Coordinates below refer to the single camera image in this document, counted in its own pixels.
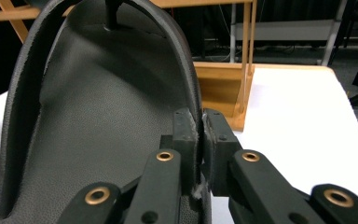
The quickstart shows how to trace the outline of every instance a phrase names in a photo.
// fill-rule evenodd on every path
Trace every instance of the black plastic bracket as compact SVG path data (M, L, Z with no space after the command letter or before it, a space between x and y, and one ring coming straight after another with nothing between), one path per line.
M122 209L117 202L120 189L104 182L83 188L65 208L57 223L117 223Z
M105 5L106 5L105 29L115 30L118 28L117 11L123 2L124 2L123 0L105 0Z
M150 154L124 223L179 222L180 162L174 150Z
M229 167L257 223L324 223L263 154L238 151Z
M172 148L182 156L181 179L184 195L190 195L200 180L200 171L197 170L197 146L198 133L190 111L188 108L176 110L173 113Z
M204 142L202 172L214 196L228 196L227 168L241 144L222 113L205 109L202 116Z
M314 187L310 205L326 223L358 223L358 196L342 187L331 184Z

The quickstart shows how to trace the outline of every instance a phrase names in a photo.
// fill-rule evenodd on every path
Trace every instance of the wooden frame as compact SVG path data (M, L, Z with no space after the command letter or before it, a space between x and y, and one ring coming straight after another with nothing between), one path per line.
M242 131L246 116L253 74L255 12L257 0L151 0L159 7L197 7L244 3L242 63L194 63L200 81L202 104L221 111L231 128ZM35 19L36 7L14 7L10 0L0 0L0 21L10 21L23 43L28 35L22 20Z

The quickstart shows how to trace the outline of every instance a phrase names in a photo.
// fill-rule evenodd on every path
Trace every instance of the brass grommet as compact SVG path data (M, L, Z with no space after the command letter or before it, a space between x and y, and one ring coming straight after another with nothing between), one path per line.
M242 157L246 161L260 161L260 157L252 152L245 152L242 154Z
M84 200L89 205L96 205L106 201L109 198L109 196L110 196L109 188L98 187L90 190L89 193L86 194L86 198Z
M327 189L324 191L324 197L330 202L335 205L341 207L352 207L353 206L353 199L351 196L342 192L338 189Z
M171 152L160 152L157 154L157 159L159 161L170 161L173 159L173 154Z

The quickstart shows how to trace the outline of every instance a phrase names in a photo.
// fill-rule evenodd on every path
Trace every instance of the white tabletop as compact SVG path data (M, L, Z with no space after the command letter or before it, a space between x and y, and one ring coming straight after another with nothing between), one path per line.
M3 94L0 134L5 101ZM258 65L245 129L235 134L297 189L331 183L358 195L358 122L328 68ZM227 199L213 198L213 223L233 223Z

